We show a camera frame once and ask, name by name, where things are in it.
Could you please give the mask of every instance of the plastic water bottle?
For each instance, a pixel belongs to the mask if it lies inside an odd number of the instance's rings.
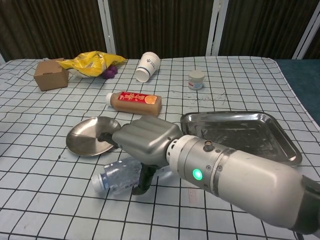
[[[141,168],[141,162],[133,157],[128,157],[105,165],[104,173],[92,176],[91,183],[98,193],[110,189],[112,193],[119,194],[138,186]],[[168,175],[172,174],[169,166],[158,169],[154,177],[161,177],[167,173]]]

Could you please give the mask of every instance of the brown bottle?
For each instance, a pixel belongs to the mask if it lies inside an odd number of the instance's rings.
[[[106,104],[119,112],[158,116],[162,107],[161,96],[121,91],[108,93]]]

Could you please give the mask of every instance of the green indicator light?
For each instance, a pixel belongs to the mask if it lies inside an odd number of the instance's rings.
[[[202,172],[200,171],[200,169],[197,169],[197,168],[195,170],[193,170],[192,175],[198,181],[200,181],[203,177]]]

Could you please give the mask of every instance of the red label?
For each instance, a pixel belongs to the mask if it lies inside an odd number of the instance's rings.
[[[157,96],[123,91],[118,100],[140,104],[155,104]]]

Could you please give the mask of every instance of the metal plate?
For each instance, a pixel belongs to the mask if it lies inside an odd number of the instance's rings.
[[[264,112],[194,112],[181,117],[184,134],[194,135],[289,166],[302,155],[277,120]]]
[[[111,133],[120,130],[120,124],[113,118],[98,116],[88,118],[76,126],[66,136],[66,146],[74,154],[80,156],[95,156],[113,147],[106,141],[98,141],[101,133]]]

